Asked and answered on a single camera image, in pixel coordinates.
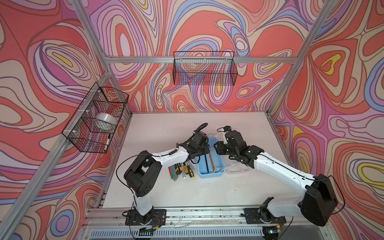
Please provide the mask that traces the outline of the clear tool box lid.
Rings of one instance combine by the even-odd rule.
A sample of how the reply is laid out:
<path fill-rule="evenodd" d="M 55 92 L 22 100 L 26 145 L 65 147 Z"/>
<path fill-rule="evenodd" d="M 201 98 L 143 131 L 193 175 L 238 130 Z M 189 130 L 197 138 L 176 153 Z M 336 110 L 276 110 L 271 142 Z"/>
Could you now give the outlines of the clear tool box lid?
<path fill-rule="evenodd" d="M 250 165 L 251 151 L 247 147 L 247 144 L 236 131 L 230 131 L 228 133 L 221 132 L 217 135 L 218 141 L 223 141 L 225 144 L 232 144 L 235 146 L 236 155 L 235 157 L 222 156 L 226 165 L 226 172 L 229 175 L 236 175 L 247 172 Z"/>

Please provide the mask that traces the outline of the blue plastic tool box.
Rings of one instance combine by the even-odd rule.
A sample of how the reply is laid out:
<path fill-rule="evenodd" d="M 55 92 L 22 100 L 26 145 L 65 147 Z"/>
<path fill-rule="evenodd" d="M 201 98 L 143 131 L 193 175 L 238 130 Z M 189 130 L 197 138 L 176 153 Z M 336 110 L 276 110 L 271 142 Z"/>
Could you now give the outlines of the blue plastic tool box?
<path fill-rule="evenodd" d="M 198 161 L 198 174 L 202 179 L 216 178 L 226 172 L 223 157 L 218 155 L 214 145 L 218 142 L 218 136 L 209 136 L 209 154 L 196 157 Z"/>

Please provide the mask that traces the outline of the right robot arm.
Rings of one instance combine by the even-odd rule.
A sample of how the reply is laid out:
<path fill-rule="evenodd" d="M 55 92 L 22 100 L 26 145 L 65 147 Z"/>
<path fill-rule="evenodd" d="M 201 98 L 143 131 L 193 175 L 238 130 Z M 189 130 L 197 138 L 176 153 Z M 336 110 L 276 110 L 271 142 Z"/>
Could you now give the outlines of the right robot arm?
<path fill-rule="evenodd" d="M 314 176 L 277 160 L 260 147 L 248 145 L 241 133 L 230 126 L 217 131 L 220 136 L 214 148 L 218 155 L 262 171 L 298 194 L 295 198 L 286 199 L 268 197 L 259 207 L 263 222 L 280 217 L 302 217 L 316 226 L 326 225 L 338 205 L 329 177 L 323 174 Z"/>

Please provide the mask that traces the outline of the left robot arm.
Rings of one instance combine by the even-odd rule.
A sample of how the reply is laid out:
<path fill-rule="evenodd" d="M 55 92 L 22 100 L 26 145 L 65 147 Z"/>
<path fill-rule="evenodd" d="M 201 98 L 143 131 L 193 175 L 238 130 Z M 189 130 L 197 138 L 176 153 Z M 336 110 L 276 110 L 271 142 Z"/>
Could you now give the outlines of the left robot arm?
<path fill-rule="evenodd" d="M 142 151 L 136 155 L 135 160 L 124 173 L 125 182 L 123 185 L 128 187 L 133 193 L 133 209 L 128 212 L 127 224 L 155 225 L 155 220 L 160 225 L 165 220 L 162 214 L 156 214 L 151 203 L 150 191 L 155 186 L 162 169 L 180 165 L 184 166 L 187 162 L 198 164 L 201 156 L 210 153 L 209 138 L 202 131 L 208 123 L 203 123 L 193 131 L 191 137 L 186 141 L 177 144 L 174 149 L 162 153 L 149 153 Z"/>

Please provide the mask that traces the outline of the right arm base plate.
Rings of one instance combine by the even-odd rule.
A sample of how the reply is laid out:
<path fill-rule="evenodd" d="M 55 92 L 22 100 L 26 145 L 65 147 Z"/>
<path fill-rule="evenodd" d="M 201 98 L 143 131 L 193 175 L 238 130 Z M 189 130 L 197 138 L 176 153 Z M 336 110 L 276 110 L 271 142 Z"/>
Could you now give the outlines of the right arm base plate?
<path fill-rule="evenodd" d="M 245 208 L 241 214 L 247 224 L 284 225 L 287 223 L 285 217 L 274 217 L 267 209 Z"/>

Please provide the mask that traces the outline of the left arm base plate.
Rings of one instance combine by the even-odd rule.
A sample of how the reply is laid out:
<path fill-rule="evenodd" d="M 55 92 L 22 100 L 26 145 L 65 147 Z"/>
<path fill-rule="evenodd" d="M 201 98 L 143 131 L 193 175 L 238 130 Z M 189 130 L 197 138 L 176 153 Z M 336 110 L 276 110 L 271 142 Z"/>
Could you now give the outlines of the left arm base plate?
<path fill-rule="evenodd" d="M 153 226 L 161 227 L 166 223 L 166 209 L 152 209 L 146 215 L 142 216 L 136 209 L 128 210 L 122 213 L 126 218 L 126 226 Z"/>

